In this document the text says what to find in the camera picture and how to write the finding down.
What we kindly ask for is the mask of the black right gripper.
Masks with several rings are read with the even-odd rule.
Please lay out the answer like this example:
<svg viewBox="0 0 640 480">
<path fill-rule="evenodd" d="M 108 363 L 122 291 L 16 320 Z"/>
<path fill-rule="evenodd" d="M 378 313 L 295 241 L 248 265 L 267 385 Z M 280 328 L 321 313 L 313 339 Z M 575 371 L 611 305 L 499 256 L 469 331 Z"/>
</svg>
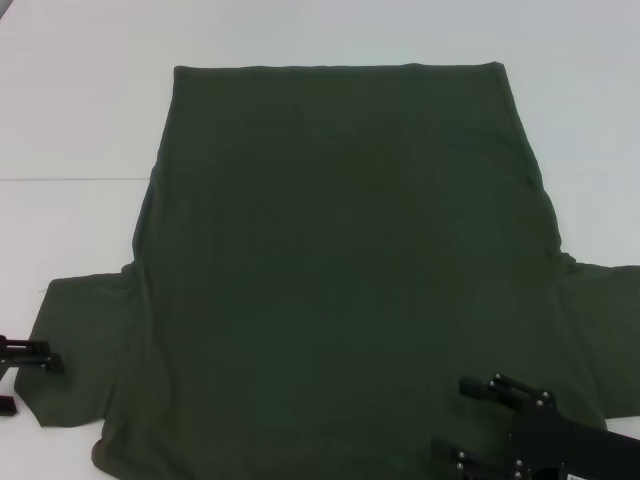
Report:
<svg viewBox="0 0 640 480">
<path fill-rule="evenodd" d="M 516 412 L 508 435 L 508 462 L 498 464 L 434 438 L 431 455 L 454 479 L 637 479 L 639 441 L 562 416 L 555 396 L 501 373 L 483 382 L 462 376 L 459 393 Z"/>
</svg>

